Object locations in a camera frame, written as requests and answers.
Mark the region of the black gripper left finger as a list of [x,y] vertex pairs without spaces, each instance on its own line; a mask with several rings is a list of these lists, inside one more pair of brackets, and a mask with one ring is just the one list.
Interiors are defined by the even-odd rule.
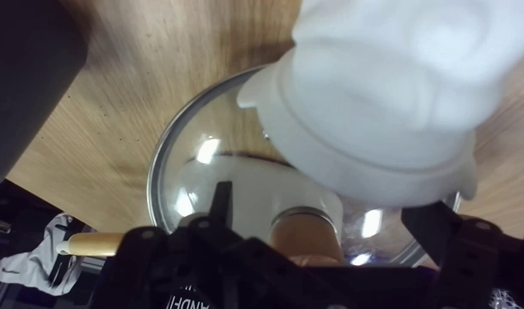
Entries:
[[234,183],[219,181],[207,212],[179,221],[176,245],[181,269],[225,269],[237,255],[243,236],[232,228]]

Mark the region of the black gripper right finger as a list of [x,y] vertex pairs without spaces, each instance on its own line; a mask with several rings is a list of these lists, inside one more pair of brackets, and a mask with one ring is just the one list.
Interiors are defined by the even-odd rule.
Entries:
[[406,207],[404,226],[440,265],[442,279],[493,284],[500,269],[502,229],[487,219],[462,216],[447,202]]

